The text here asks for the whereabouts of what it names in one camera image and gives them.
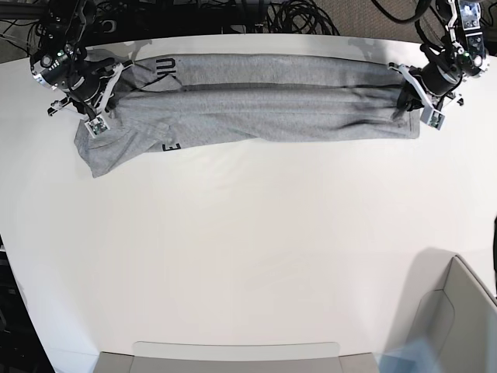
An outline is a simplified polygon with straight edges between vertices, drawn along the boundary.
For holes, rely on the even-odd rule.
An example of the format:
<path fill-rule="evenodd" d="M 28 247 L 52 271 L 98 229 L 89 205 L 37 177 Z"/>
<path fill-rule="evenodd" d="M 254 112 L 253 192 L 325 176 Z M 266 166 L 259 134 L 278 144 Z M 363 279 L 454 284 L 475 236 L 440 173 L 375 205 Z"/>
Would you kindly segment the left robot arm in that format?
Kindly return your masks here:
<path fill-rule="evenodd" d="M 421 27 L 421 18 L 431 11 L 441 22 L 444 35 L 441 44 L 429 40 Z M 420 1 L 415 15 L 408 18 L 414 23 L 422 40 L 421 52 L 428 60 L 422 68 L 405 64 L 388 64 L 400 74 L 403 86 L 397 108 L 404 111 L 420 110 L 420 120 L 438 128 L 445 119 L 443 108 L 464 99 L 457 89 L 468 78 L 477 78 L 488 69 L 488 52 L 481 27 L 479 1 Z"/>

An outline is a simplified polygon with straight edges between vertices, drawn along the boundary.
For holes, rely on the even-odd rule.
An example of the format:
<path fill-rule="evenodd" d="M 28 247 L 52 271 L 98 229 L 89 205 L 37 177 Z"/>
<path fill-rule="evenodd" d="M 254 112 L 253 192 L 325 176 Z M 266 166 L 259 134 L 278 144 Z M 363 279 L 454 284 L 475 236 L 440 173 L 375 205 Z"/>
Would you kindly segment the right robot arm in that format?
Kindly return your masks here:
<path fill-rule="evenodd" d="M 112 57 L 87 59 L 85 37 L 98 25 L 93 1 L 50 1 L 38 23 L 38 50 L 30 57 L 33 78 L 65 93 L 60 105 L 73 104 L 88 120 L 106 110 L 122 71 L 133 65 Z"/>

